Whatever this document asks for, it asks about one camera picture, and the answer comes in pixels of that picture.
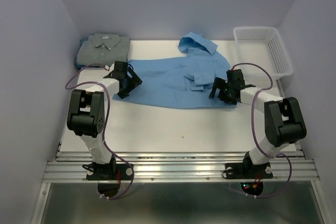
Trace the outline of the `light blue long sleeve shirt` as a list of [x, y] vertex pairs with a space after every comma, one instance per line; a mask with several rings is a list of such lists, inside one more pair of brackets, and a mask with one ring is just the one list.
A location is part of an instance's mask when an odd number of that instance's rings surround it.
[[217, 47], [190, 32], [179, 41], [181, 57], [130, 60], [143, 82], [123, 101], [172, 109], [231, 108], [218, 98], [209, 98], [215, 78], [225, 79], [230, 69]]

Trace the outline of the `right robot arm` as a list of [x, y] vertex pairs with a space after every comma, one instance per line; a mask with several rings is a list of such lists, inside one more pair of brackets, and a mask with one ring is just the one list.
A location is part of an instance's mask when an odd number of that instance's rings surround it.
[[[247, 152], [241, 170], [253, 177], [260, 166], [276, 157], [286, 157], [281, 151], [290, 144], [303, 139], [307, 128], [299, 102], [294, 97], [282, 98], [252, 84], [246, 84], [241, 70], [228, 70], [227, 79], [216, 77], [209, 97], [218, 98], [226, 104], [243, 103], [251, 106], [251, 131], [256, 147]], [[264, 114], [265, 137], [258, 141], [255, 132], [255, 110]]]

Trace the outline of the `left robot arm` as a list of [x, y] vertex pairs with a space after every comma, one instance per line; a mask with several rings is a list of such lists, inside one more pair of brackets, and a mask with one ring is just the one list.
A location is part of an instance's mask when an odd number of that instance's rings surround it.
[[103, 67], [108, 72], [99, 82], [87, 81], [73, 87], [71, 78], [65, 85], [71, 91], [67, 128], [80, 137], [90, 151], [92, 163], [84, 165], [84, 169], [92, 175], [99, 172], [104, 178], [116, 175], [116, 154], [105, 141], [105, 132], [111, 109], [111, 95], [120, 99], [128, 97], [142, 80], [135, 73], [133, 66], [124, 61], [116, 61], [110, 66], [93, 64]]

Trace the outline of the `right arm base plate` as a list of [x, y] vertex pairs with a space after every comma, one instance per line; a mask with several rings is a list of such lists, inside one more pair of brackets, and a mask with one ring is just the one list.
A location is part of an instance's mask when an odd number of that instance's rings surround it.
[[271, 179], [273, 178], [270, 163], [262, 165], [244, 165], [243, 163], [226, 163], [222, 176], [226, 179]]

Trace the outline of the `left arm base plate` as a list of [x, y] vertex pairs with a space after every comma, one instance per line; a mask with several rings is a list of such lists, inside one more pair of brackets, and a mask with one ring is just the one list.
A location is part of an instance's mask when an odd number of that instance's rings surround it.
[[90, 163], [82, 165], [86, 170], [86, 180], [88, 181], [130, 181], [133, 178], [133, 172], [127, 164], [97, 164]]

